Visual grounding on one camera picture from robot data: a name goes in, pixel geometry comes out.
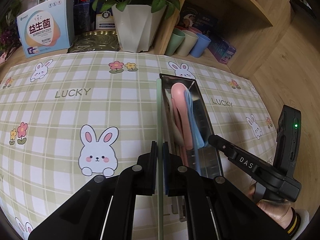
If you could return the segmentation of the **right forearm dark sleeve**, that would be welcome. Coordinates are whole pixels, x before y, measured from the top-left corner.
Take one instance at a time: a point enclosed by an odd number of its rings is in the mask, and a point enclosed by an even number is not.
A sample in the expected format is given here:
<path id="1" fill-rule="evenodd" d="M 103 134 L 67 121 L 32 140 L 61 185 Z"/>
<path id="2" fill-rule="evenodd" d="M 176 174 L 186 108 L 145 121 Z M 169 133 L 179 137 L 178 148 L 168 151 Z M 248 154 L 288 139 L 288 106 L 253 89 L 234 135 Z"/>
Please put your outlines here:
<path id="1" fill-rule="evenodd" d="M 310 215 L 309 212 L 304 209 L 295 210 L 291 208 L 291 210 L 292 219 L 290 224 L 285 228 L 285 231 L 291 239 L 297 239 L 308 226 Z"/>

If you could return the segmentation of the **right hand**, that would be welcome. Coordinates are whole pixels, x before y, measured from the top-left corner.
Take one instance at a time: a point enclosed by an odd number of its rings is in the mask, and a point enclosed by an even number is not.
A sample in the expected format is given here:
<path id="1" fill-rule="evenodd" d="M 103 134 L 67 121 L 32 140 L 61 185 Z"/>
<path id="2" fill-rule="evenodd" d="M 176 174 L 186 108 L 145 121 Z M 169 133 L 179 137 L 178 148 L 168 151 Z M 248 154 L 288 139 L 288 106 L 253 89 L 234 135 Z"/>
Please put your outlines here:
<path id="1" fill-rule="evenodd" d="M 256 205 L 282 228 L 286 229 L 290 225 L 293 218 L 293 211 L 290 203 L 279 204 L 262 199 L 257 202 Z"/>

